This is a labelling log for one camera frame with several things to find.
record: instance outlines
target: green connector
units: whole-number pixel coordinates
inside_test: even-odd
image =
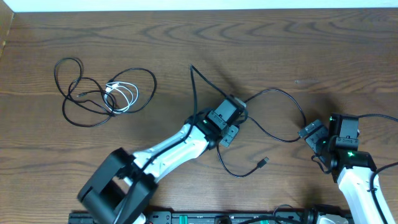
[[[188,224],[188,217],[186,215],[180,215],[180,224]]]

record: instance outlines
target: black bracket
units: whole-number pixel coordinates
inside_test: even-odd
[[[329,137],[337,136],[335,147],[357,151],[359,146],[359,120],[358,117],[349,114],[332,113],[329,123]]]
[[[126,194],[113,178],[129,177],[134,180],[140,168],[133,163],[134,157],[119,148],[113,151],[80,190],[77,198],[92,217],[101,224],[113,223]],[[143,174],[132,192],[134,200],[124,206],[127,215],[120,216],[120,223],[132,223],[146,208],[157,189],[152,175]]]

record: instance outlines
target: white cable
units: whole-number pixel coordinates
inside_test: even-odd
[[[133,86],[133,87],[136,89],[136,97],[134,97],[134,94],[132,93],[132,91],[131,91],[128,87],[126,87],[126,85]],[[111,93],[112,91],[116,90],[116,91],[120,92],[120,94],[122,94],[122,96],[124,97],[124,99],[126,99],[126,101],[127,101],[127,106],[125,106],[125,107],[123,107],[123,108],[118,108],[118,109],[114,108],[114,109],[113,109],[113,113],[116,113],[116,114],[120,114],[120,113],[123,113],[123,112],[128,111],[129,108],[130,108],[134,103],[136,103],[136,101],[137,101],[137,99],[138,99],[138,96],[139,96],[139,92],[138,92],[137,86],[135,86],[135,85],[132,84],[132,83],[119,82],[119,81],[116,81],[116,82],[109,82],[109,83],[105,84],[105,87],[106,87],[106,88],[105,88],[105,91],[106,91],[108,94]],[[129,100],[129,98],[126,96],[126,94],[124,94],[124,93],[120,90],[120,88],[123,88],[123,89],[127,90],[127,91],[130,93],[131,100]],[[109,105],[109,103],[108,103],[108,94],[104,94],[104,101],[106,102],[106,106],[107,106],[110,110],[112,110],[112,108],[110,107],[110,105]]]

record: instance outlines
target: wood grain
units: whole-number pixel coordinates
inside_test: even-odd
[[[174,134],[192,113],[188,65],[225,92],[247,98],[265,88],[291,93],[307,119],[327,123],[331,112],[398,116],[398,9],[72,12],[16,14],[0,60],[0,222],[65,223],[82,210],[76,195],[104,158]],[[129,67],[152,70],[157,93],[140,113],[118,116],[97,128],[67,123],[53,66],[79,57],[86,77],[105,84]],[[77,67],[60,68],[63,88]],[[152,80],[129,73],[142,103]],[[221,96],[196,79],[199,108]],[[92,89],[82,82],[76,92]],[[294,104],[269,93],[248,104],[249,114],[271,133],[295,138],[302,125]],[[68,105],[79,120],[101,119]],[[360,150],[382,166],[398,160],[398,127],[361,119]],[[327,203],[348,208],[329,175],[310,162],[304,141],[280,143],[250,122],[230,148],[231,170],[243,173],[262,157],[268,165],[245,179],[229,176],[209,151],[165,177],[151,204],[176,211],[268,211],[282,203]],[[397,169],[381,174],[384,196],[398,219]]]
[[[10,29],[14,12],[7,6],[7,4],[0,0],[0,57],[2,50],[6,44],[6,37]]]

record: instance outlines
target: black cable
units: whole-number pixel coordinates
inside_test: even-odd
[[[328,140],[327,148],[326,148],[327,152],[330,152],[330,148],[331,148],[331,145],[333,144],[333,140],[335,140],[337,137],[338,137],[337,135],[330,137],[330,139]],[[319,158],[320,156],[321,155],[319,155],[318,153],[315,153],[313,156],[311,156],[311,161],[316,162],[324,174],[330,174],[333,170],[332,168],[330,168],[328,170],[324,170],[322,164],[320,162],[314,160],[314,158]]]
[[[193,65],[191,65],[191,69],[193,69],[204,81],[207,82],[211,87],[213,87],[215,90],[219,91],[224,97],[227,97],[227,94],[225,94],[222,90],[220,90],[216,85],[212,84],[204,75],[202,75],[197,68],[195,68]]]
[[[179,141],[169,145],[168,147],[166,147],[165,149],[161,150],[160,152],[158,152],[157,154],[155,154],[154,156],[152,156],[145,164],[144,166],[142,166],[140,173],[137,175],[137,177],[135,178],[135,181],[133,182],[133,184],[130,186],[130,189],[127,191],[126,194],[126,198],[124,199],[121,208],[118,212],[118,215],[116,216],[115,220],[113,221],[114,224],[118,223],[119,217],[123,214],[123,210],[126,206],[126,204],[130,203],[130,201],[132,200],[132,191],[134,190],[137,182],[140,181],[145,169],[153,162],[155,161],[156,158],[158,158],[160,155],[162,155],[163,153],[167,152],[168,150],[170,150],[171,148],[179,145],[180,143],[184,142],[185,140],[187,140],[187,138],[189,137],[189,135],[192,132],[193,129],[193,124],[196,123],[196,119],[197,119],[197,107],[198,107],[198,99],[197,99],[197,89],[196,89],[196,85],[195,85],[195,79],[193,77],[193,71],[196,71],[197,74],[199,74],[203,79],[204,76],[202,74],[199,73],[199,71],[193,66],[190,65],[190,75],[191,75],[191,82],[192,82],[192,91],[193,91],[193,118],[192,118],[192,125],[189,127],[189,130],[187,132],[187,134],[181,138]]]
[[[304,115],[304,112],[303,112],[303,109],[301,109],[299,103],[293,98],[293,96],[291,96],[290,94],[286,93],[286,92],[283,91],[283,90],[279,90],[279,89],[262,90],[262,91],[260,91],[259,93],[257,93],[257,94],[255,94],[255,95],[249,97],[249,98],[248,98],[247,100],[245,100],[244,102],[247,103],[247,102],[251,101],[252,99],[254,99],[255,97],[257,97],[257,96],[259,96],[259,95],[261,95],[261,94],[263,94],[263,93],[267,93],[267,92],[269,92],[269,91],[276,91],[276,92],[282,93],[283,95],[289,97],[289,98],[296,104],[298,110],[300,110],[300,113],[301,113],[301,115],[302,115],[302,117],[303,117],[304,127],[307,125],[307,119],[306,119],[306,117],[305,117],[305,115]],[[263,131],[266,135],[268,135],[269,137],[271,137],[271,138],[273,138],[273,139],[275,139],[275,140],[277,140],[277,141],[281,141],[281,142],[295,142],[295,141],[298,141],[298,140],[300,139],[300,137],[298,137],[298,138],[295,138],[295,139],[293,139],[293,140],[285,140],[285,139],[281,139],[281,138],[275,137],[275,136],[271,135],[270,133],[268,133],[268,132],[267,132],[255,119],[253,119],[252,117],[248,117],[248,118],[249,118],[251,121],[253,121],[254,124],[256,124],[256,125],[261,129],[261,131]]]
[[[71,84],[69,84],[68,93],[67,93],[67,94],[65,94],[65,93],[61,90],[61,87],[60,87],[60,84],[59,84],[59,81],[58,81],[58,69],[59,69],[59,66],[60,66],[60,64],[61,64],[62,62],[66,61],[66,60],[72,60],[72,61],[76,62],[76,63],[78,64],[79,70],[80,70],[80,72],[79,72],[79,77],[78,77],[77,79],[75,79],[74,81],[72,81]],[[154,89],[152,90],[152,94],[150,95],[150,97],[148,98],[148,100],[143,104],[143,106],[141,106],[138,110],[135,110],[135,111],[125,111],[125,112],[123,112],[123,113],[126,113],[126,114],[127,114],[127,113],[136,113],[136,112],[138,112],[138,111],[144,109],[144,107],[150,102],[150,100],[151,100],[151,99],[153,98],[153,96],[155,95],[156,88],[157,88],[157,81],[156,81],[155,75],[154,75],[151,71],[149,71],[149,70],[147,70],[147,69],[144,69],[144,68],[129,68],[129,69],[126,69],[126,70],[124,70],[124,71],[122,71],[122,72],[119,72],[117,75],[115,75],[112,79],[110,79],[109,82],[113,82],[113,80],[114,80],[116,77],[118,77],[119,75],[123,74],[124,72],[130,71],[130,70],[143,70],[143,71],[148,72],[148,73],[152,76],[152,78],[154,79]],[[63,114],[63,117],[64,117],[69,123],[71,123],[71,124],[73,124],[73,125],[75,125],[75,126],[79,126],[79,127],[90,128],[90,127],[95,127],[95,126],[104,124],[105,122],[109,121],[109,119],[111,119],[111,117],[115,117],[115,116],[116,116],[115,113],[114,113],[114,111],[118,109],[118,106],[117,106],[117,104],[116,104],[116,98],[115,98],[112,94],[107,93],[106,91],[104,91],[104,90],[102,89],[101,85],[100,85],[96,80],[94,80],[93,78],[83,77],[83,64],[82,64],[82,62],[81,62],[78,58],[67,57],[67,58],[63,58],[63,59],[59,60],[59,61],[55,64],[55,66],[54,66],[54,79],[55,79],[55,84],[56,84],[56,86],[57,86],[57,88],[58,88],[58,91],[59,91],[59,92],[63,95],[63,97],[64,97],[64,100],[63,100],[63,103],[62,103],[62,114]],[[84,96],[84,95],[87,95],[87,94],[89,94],[89,93],[100,93],[101,96],[102,96],[102,99],[103,99],[104,103],[106,104],[106,106],[108,106],[109,108],[111,108],[111,110],[107,110],[105,107],[99,105],[98,103],[96,103],[96,102],[94,102],[94,101],[92,101],[92,100],[76,100],[76,99],[74,99],[74,98],[72,97],[73,91],[75,90],[75,88],[77,87],[77,85],[78,85],[82,80],[90,80],[90,81],[93,81],[93,82],[96,84],[96,86],[98,87],[98,90],[86,91],[86,92],[84,92],[84,93],[80,93],[79,95],[77,95],[77,97],[79,97],[79,96]],[[106,100],[104,99],[104,96],[105,96],[105,95],[109,96],[109,98],[111,99],[111,102],[108,102],[108,101],[106,101]],[[83,109],[85,109],[85,110],[87,110],[87,111],[90,111],[90,112],[93,112],[93,113],[97,113],[97,114],[107,115],[108,117],[107,117],[106,119],[104,119],[103,121],[100,121],[100,122],[95,123],[95,124],[81,124],[81,123],[74,122],[74,121],[72,121],[72,120],[67,116],[67,114],[66,114],[66,112],[65,112],[65,104],[66,104],[67,101],[71,101],[72,103],[76,104],[77,106],[79,106],[79,107],[81,107],[81,108],[83,108]],[[87,108],[87,107],[85,107],[85,106],[82,105],[83,103],[87,103],[87,102],[90,102],[90,103],[96,105],[96,106],[99,107],[102,111],[96,111],[96,110]]]
[[[241,222],[239,224],[250,224],[250,223],[255,223],[255,222],[259,222],[259,221],[281,221],[281,222],[286,222],[286,223],[301,224],[300,221],[292,220],[289,218],[268,216],[268,215],[263,215],[258,218],[253,218],[253,219]]]
[[[291,206],[291,205],[289,205],[289,204],[282,204],[282,205],[279,205],[277,208],[275,208],[274,212],[272,212],[272,215],[276,217],[276,213],[277,213],[278,209],[280,209],[281,207],[290,207],[290,208],[292,208],[293,211],[296,213],[296,215],[300,218],[300,220],[302,219],[302,216],[296,211],[296,209],[294,209],[294,207]]]
[[[394,117],[388,116],[388,115],[384,115],[384,114],[363,114],[363,115],[357,116],[357,118],[370,118],[370,117],[387,118],[387,119],[393,120],[395,122],[398,122],[397,118],[394,118]]]
[[[371,191],[371,193],[372,193],[372,198],[373,198],[373,200],[374,200],[374,204],[376,205],[377,210],[379,211],[381,220],[383,221],[384,224],[387,224],[387,220],[386,220],[386,217],[385,217],[384,214],[383,214],[383,211],[381,210],[379,201],[377,200],[377,197],[376,197],[376,190],[377,190],[377,189],[374,188],[374,178],[375,178],[376,175],[377,175],[378,173],[380,173],[381,171],[383,171],[383,170],[385,170],[385,169],[387,169],[387,168],[396,166],[396,165],[398,165],[398,162],[395,162],[395,163],[386,165],[386,166],[384,166],[384,167],[382,167],[382,168],[380,168],[380,169],[377,169],[377,170],[372,174],[371,180],[370,180],[370,191]]]
[[[253,170],[250,170],[247,174],[244,174],[244,175],[233,174],[233,173],[232,173],[231,171],[229,171],[228,168],[225,166],[224,161],[223,161],[223,159],[221,158],[220,147],[219,147],[218,144],[217,144],[217,155],[218,155],[218,159],[220,160],[221,165],[223,165],[225,171],[226,171],[227,173],[229,173],[230,175],[232,175],[233,177],[237,177],[237,178],[247,177],[248,175],[250,175],[250,174],[252,174],[254,171],[256,171],[258,168],[261,168],[261,167],[259,167],[259,164],[257,164],[257,166],[256,166]]]

